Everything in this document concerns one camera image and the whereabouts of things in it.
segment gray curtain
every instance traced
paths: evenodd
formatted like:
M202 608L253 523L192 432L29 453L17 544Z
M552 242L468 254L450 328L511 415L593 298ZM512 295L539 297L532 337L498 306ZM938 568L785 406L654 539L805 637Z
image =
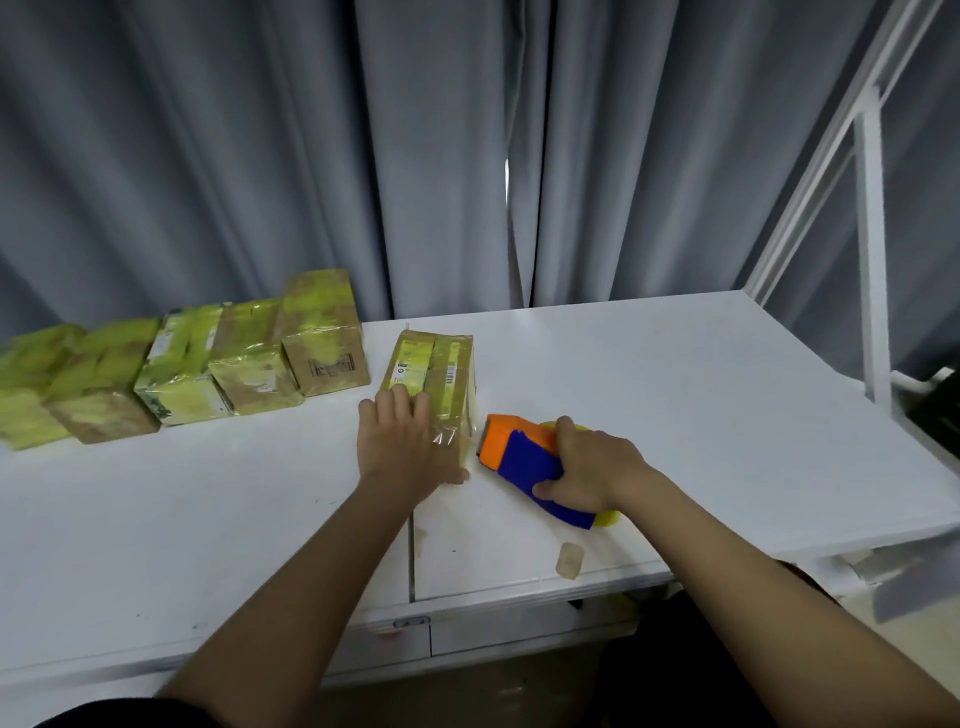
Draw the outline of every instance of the gray curtain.
M0 335L326 266L366 320L730 288L872 7L6 0Z
M960 3L940 9L882 126L891 363L928 378L960 354ZM862 377L852 164L767 308L839 372Z

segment package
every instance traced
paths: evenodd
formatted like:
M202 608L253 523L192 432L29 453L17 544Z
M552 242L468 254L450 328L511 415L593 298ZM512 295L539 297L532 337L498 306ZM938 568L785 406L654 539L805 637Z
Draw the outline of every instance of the package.
M430 395L434 442L453 445L466 462L476 412L473 337L402 331L380 389L395 384L405 385L411 397Z
M156 432L160 423L133 385L159 326L159 319L130 319L91 331L51 383L43 406L82 443Z
M208 367L238 415L303 402L283 346L276 336L279 299L224 308Z
M307 271L290 277L277 318L277 336L307 397L370 384L346 270Z
M207 367L224 308L171 313L147 354L133 390L165 426L229 417L233 410Z
M84 335L81 327L60 324L14 336L0 350L0 440L10 448L33 448L70 436L42 402Z

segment forearm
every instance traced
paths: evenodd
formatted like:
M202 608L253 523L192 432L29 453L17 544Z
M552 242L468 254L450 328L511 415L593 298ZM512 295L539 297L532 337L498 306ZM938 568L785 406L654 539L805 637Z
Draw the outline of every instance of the forearm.
M684 585L779 725L956 724L960 704L825 596L658 474L622 510Z
M285 725L326 665L410 507L364 483L190 658L161 695L231 728Z

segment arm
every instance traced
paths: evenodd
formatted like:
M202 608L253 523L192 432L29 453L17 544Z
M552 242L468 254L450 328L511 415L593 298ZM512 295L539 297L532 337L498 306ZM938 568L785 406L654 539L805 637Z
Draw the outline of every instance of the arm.
M360 402L360 483L333 516L218 629L160 692L231 728L287 725L320 681L373 570L414 507L461 483L430 441L430 399L406 387Z
M865 625L697 505L627 440L557 421L564 477L535 489L621 511L781 726L958 725L960 703Z

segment hand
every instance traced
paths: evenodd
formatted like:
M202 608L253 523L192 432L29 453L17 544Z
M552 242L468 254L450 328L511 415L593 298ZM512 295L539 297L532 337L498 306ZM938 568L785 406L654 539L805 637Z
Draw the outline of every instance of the hand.
M456 449L431 439L430 396L420 392L411 406L403 384L360 402L357 463L361 487L382 488L411 511L441 483L470 477Z
M599 430L579 430L557 420L557 449L564 475L534 486L534 495L588 513L619 511L631 491L666 476L647 464L629 440Z

